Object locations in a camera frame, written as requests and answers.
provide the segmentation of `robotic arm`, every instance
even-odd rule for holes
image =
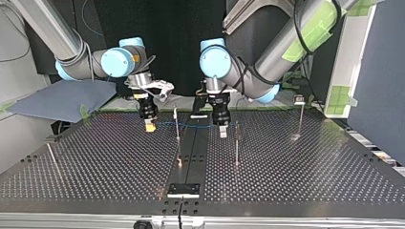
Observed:
[[[146,130],[153,132],[158,108],[153,98],[164,101],[174,89],[171,83],[153,80],[140,37],[119,41],[118,48],[91,52],[77,31],[69,27],[50,0],[11,0],[55,56],[55,66],[65,80],[98,77],[128,77],[127,85],[139,102],[139,115]]]
[[[222,38],[201,43],[200,66],[206,76],[213,122],[220,126],[221,137],[226,137],[226,127],[230,122],[227,109],[229,93],[226,87],[236,89],[251,100],[269,103],[279,92],[278,80],[307,54],[302,42],[312,51],[316,50],[331,36],[330,29],[336,24],[339,12],[345,13],[357,1],[302,1],[303,6],[299,12],[293,0],[239,1],[224,20],[224,32],[227,34],[233,33],[262,6],[274,5],[293,16],[253,66],[236,58],[225,47]],[[300,40],[297,28],[302,32],[303,40]]]

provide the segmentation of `blue cable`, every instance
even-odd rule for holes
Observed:
[[[158,125],[176,125],[176,122],[158,122]],[[197,128],[197,129],[207,129],[213,127],[213,125],[210,126],[196,126],[196,125],[187,125],[184,123],[179,122],[179,126],[182,127],[188,127],[188,128]]]

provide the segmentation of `perforated metal table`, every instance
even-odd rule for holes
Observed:
[[[242,123],[238,165],[234,124],[219,138],[209,119],[188,116],[180,114],[180,144],[172,114],[152,134],[130,113],[77,125],[53,146],[58,163],[43,147],[0,175],[0,228],[30,213],[405,219],[404,178],[316,111],[305,111],[298,139],[299,111],[233,113]],[[199,183],[200,198],[167,198],[170,183]]]

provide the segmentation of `white wall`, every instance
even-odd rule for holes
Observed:
[[[360,74],[361,59],[369,36],[370,27],[373,22],[376,6],[372,6],[368,16],[347,16],[342,31],[336,61],[330,80],[330,89],[326,108],[329,106],[332,86],[350,87],[349,95],[353,97],[357,79]],[[328,114],[326,117],[347,118],[351,106],[346,106],[343,114]]]
[[[23,31],[17,17],[2,8],[14,24]],[[26,52],[27,40],[11,25],[0,11],[0,61],[18,57]],[[31,52],[24,58],[0,62],[0,106],[43,89],[48,80],[36,73]],[[38,149],[51,135],[46,119],[0,113],[0,173],[20,158]]]

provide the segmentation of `vertical metal pin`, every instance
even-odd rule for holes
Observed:
[[[305,104],[301,105],[301,115],[300,115],[300,124],[298,126],[298,135],[301,135],[301,126],[303,124],[304,106],[305,106]]]
[[[173,118],[175,119],[175,122],[176,122],[176,140],[178,143],[178,162],[179,162],[179,166],[181,167],[181,145],[180,145],[181,141],[180,141],[180,131],[179,131],[179,119],[178,119],[176,105],[173,108]]]
[[[301,94],[296,94],[293,98],[294,105],[301,106],[301,113],[300,113],[300,122],[298,124],[298,132],[295,135],[292,135],[292,140],[298,140],[301,136],[301,128],[303,124],[303,115],[304,115],[304,107],[305,107],[305,98]]]
[[[56,158],[54,157],[53,149],[52,149],[51,143],[47,143],[47,147],[48,147],[48,151],[49,151],[50,154],[51,154],[53,163],[56,163],[57,161],[56,161]]]
[[[241,127],[239,126],[239,121],[236,121],[236,142],[235,142],[235,162],[239,165],[239,141],[242,138]]]
[[[174,106],[174,110],[173,110],[173,118],[176,121],[176,137],[177,140],[180,141],[180,132],[179,132],[179,120],[178,120],[178,116],[177,116],[177,106]]]

